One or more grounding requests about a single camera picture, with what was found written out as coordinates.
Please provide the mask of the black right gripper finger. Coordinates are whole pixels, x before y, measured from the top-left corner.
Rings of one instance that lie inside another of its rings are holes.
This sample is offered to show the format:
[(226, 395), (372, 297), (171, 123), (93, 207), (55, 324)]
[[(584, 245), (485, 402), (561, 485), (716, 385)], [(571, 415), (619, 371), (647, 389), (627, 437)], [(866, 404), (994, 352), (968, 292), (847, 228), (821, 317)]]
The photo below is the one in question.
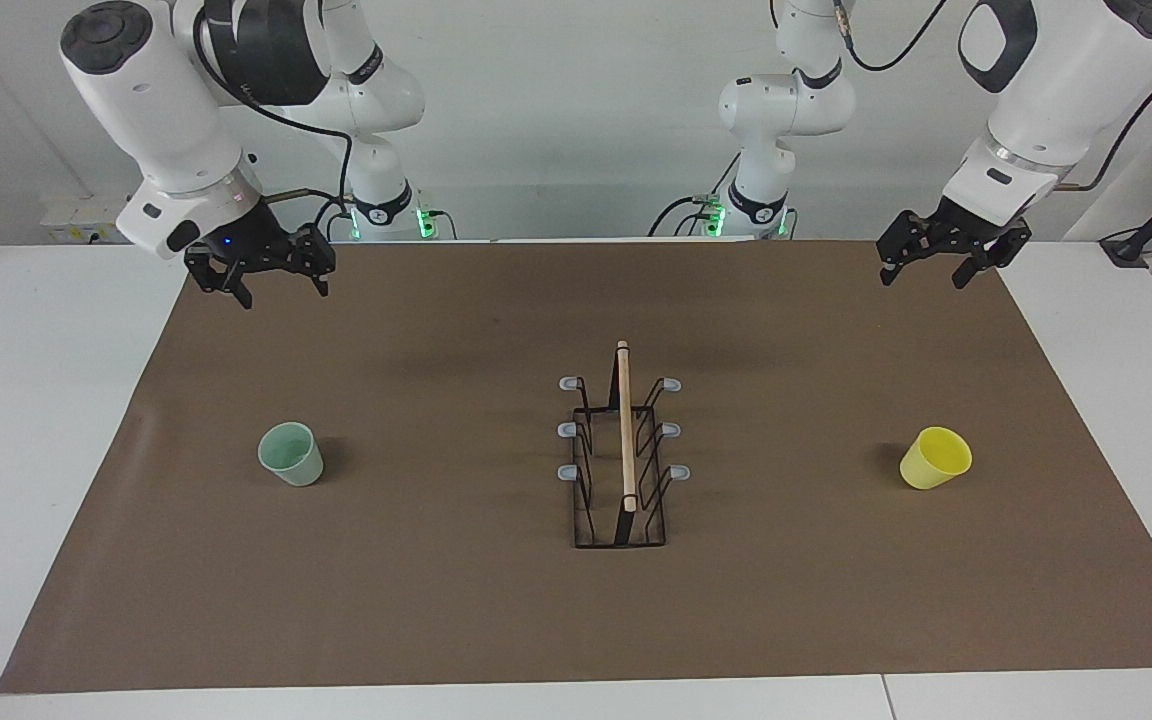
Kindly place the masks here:
[(215, 266), (217, 260), (210, 249), (185, 250), (185, 268), (189, 275), (195, 279), (198, 287), (200, 287), (202, 291), (225, 293), (225, 295), (230, 295), (233, 300), (236, 300), (243, 309), (251, 309), (253, 306), (253, 297), (251, 291), (248, 290), (247, 285), (244, 285), (244, 268), (242, 264), (223, 263), (221, 264), (221, 268), (218, 270)]
[(301, 225), (288, 236), (288, 272), (310, 278), (320, 297), (329, 296), (328, 276), (338, 270), (338, 251), (317, 225)]

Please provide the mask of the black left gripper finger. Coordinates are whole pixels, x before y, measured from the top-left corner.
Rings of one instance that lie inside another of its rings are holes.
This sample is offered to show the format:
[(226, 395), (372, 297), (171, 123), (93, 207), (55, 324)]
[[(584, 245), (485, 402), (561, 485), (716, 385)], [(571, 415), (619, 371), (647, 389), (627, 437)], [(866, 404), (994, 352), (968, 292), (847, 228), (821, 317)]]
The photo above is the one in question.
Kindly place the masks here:
[(879, 281), (890, 287), (905, 265), (922, 259), (922, 219), (914, 211), (901, 211), (876, 242), (881, 259)]
[(980, 273), (987, 272), (987, 270), (1006, 268), (1016, 258), (1020, 250), (1026, 245), (1030, 237), (1032, 237), (1032, 232), (1030, 232), (1029, 223), (1014, 222), (996, 238), (968, 241), (967, 259), (952, 274), (952, 283), (956, 290), (964, 290)]

